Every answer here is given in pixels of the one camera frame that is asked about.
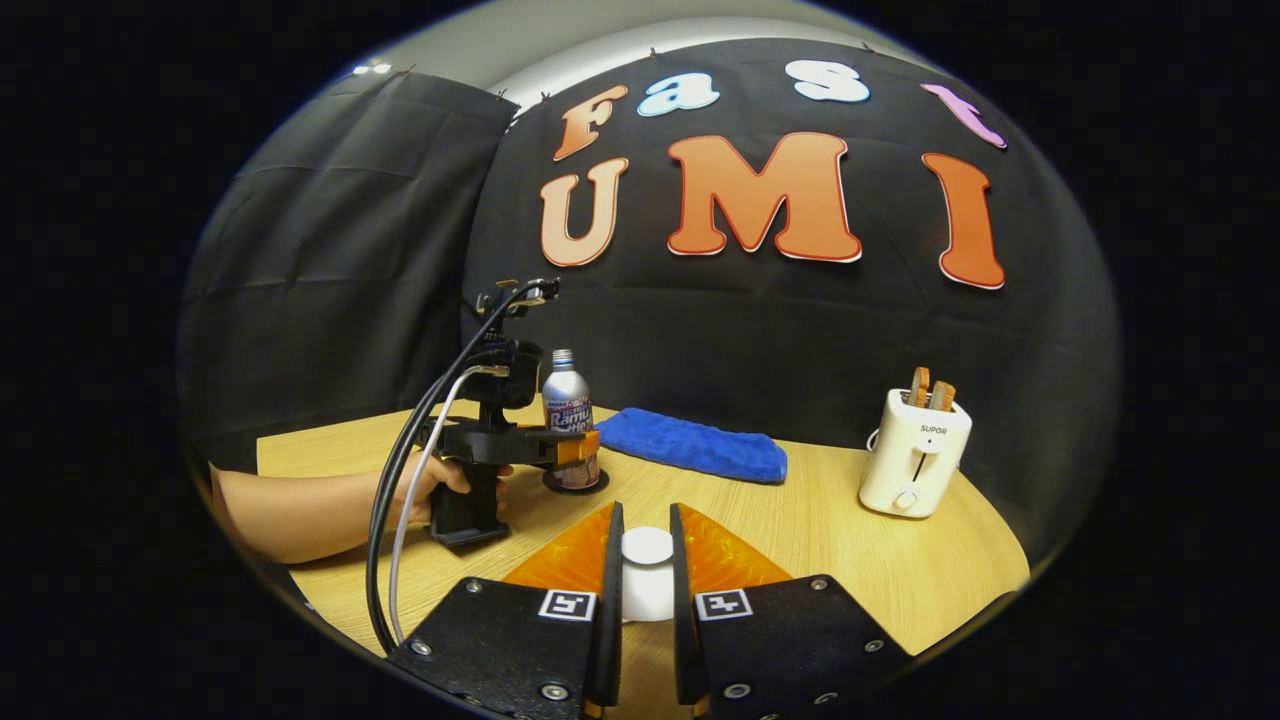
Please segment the silver water bottle pink label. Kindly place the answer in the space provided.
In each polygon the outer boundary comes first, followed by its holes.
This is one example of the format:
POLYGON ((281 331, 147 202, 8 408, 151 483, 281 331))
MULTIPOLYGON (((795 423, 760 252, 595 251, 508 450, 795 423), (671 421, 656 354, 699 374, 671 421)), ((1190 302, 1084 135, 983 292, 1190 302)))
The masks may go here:
MULTIPOLYGON (((585 378, 576 370, 573 351, 557 348, 550 356, 550 374, 541 387, 544 419, 548 428, 585 432, 594 429, 593 404, 585 378)), ((595 482, 600 470, 596 455, 585 462, 550 470, 567 487, 595 482)))

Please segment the blue towel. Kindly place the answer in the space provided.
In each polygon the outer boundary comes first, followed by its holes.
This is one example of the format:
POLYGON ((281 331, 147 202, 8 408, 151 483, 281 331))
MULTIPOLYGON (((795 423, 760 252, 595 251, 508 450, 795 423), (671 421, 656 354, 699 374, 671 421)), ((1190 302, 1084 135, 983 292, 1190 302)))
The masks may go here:
POLYGON ((723 430, 626 407, 596 425, 602 446, 671 468, 765 486, 782 484, 788 456, 769 436, 723 430))

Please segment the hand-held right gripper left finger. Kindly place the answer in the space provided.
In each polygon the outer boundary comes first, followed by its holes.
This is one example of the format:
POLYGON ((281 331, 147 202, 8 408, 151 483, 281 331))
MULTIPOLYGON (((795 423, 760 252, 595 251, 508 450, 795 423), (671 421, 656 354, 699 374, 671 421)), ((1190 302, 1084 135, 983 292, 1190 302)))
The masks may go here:
POLYGON ((390 664, 490 720, 603 720, 620 696, 623 533, 608 503, 506 578, 460 580, 390 664))

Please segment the black backdrop cloth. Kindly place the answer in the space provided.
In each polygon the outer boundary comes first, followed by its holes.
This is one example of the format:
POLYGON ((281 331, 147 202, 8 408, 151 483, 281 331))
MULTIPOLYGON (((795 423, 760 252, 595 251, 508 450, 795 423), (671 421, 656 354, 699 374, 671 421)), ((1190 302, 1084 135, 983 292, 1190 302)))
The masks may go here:
POLYGON ((531 278, 559 297, 509 331, 573 350, 599 406, 858 447, 928 368, 1028 553, 1108 471, 1121 327, 1091 224, 1011 117, 916 63, 744 38, 557 94, 498 145, 465 334, 484 290, 531 278))

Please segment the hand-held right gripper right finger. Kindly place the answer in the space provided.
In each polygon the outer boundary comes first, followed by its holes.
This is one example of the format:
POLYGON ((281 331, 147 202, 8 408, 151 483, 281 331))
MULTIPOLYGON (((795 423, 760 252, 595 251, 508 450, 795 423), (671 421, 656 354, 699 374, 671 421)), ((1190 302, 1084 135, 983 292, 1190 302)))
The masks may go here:
POLYGON ((692 720, 854 720, 913 665, 832 575, 795 577, 685 503, 669 529, 675 684, 692 720))

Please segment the plain black hanging cloth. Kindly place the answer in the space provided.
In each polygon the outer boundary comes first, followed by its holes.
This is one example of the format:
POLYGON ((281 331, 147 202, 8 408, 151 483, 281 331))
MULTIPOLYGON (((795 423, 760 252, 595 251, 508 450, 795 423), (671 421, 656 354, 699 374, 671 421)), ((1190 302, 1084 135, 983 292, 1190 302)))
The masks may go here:
POLYGON ((236 173, 180 295, 182 425, 215 468, 266 436, 412 407, 460 351, 477 200, 516 106, 411 70, 348 76, 236 173))

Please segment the cream white toaster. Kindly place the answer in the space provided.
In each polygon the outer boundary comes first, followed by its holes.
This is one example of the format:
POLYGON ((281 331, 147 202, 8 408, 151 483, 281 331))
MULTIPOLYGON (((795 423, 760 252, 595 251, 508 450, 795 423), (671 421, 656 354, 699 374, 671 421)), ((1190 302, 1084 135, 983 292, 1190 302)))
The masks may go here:
POLYGON ((905 388, 890 389, 858 491, 861 505, 900 518, 931 516, 957 473, 972 428, 960 404, 947 413, 915 407, 905 388))

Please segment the white teacup lid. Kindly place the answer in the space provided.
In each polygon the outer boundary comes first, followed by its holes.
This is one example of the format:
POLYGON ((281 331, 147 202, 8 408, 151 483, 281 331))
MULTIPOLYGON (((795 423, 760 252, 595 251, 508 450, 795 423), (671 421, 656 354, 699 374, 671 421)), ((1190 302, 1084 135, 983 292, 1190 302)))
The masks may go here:
POLYGON ((675 541, 655 527, 635 527, 623 533, 622 619, 626 623, 660 623, 675 615, 675 541))

